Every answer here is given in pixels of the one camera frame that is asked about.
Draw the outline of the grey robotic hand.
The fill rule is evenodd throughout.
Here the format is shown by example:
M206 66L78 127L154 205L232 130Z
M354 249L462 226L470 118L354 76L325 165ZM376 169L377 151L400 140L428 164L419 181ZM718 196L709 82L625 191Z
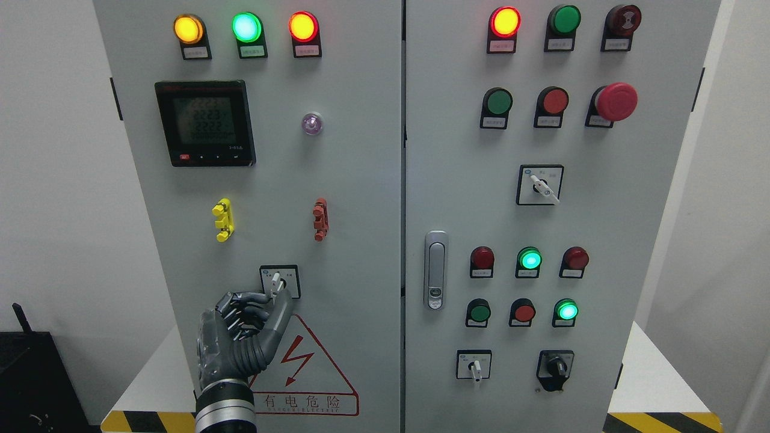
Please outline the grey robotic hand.
M291 291L228 292L201 315L199 383L247 380L272 362L294 310Z

